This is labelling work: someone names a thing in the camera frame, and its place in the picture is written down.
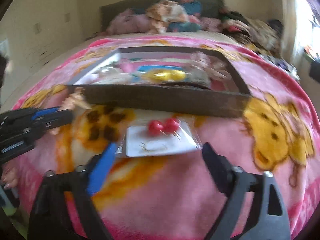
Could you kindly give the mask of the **person's left hand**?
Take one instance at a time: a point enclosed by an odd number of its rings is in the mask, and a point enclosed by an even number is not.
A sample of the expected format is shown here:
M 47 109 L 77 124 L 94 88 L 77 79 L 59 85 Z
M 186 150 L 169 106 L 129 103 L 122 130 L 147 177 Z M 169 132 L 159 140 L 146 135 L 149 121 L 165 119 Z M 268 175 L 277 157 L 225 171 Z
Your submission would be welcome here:
M 17 169 L 15 167 L 6 166 L 1 175 L 1 185 L 4 189 L 13 189 L 18 184 Z

